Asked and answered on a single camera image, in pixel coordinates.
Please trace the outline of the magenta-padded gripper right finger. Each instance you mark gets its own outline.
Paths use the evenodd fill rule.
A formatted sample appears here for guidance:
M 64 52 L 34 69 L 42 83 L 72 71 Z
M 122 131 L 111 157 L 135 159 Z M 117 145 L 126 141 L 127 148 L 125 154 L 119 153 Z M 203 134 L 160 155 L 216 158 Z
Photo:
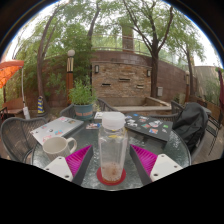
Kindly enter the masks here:
M 182 169 L 166 154 L 156 155 L 139 146 L 130 145 L 130 155 L 143 185 L 159 180 Z

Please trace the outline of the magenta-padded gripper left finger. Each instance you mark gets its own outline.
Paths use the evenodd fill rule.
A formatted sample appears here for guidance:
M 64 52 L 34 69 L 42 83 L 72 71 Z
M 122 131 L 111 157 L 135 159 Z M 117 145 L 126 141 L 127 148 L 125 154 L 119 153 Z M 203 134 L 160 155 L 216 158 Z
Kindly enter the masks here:
M 92 156 L 93 146 L 89 145 L 67 157 L 58 156 L 44 170 L 81 185 Z

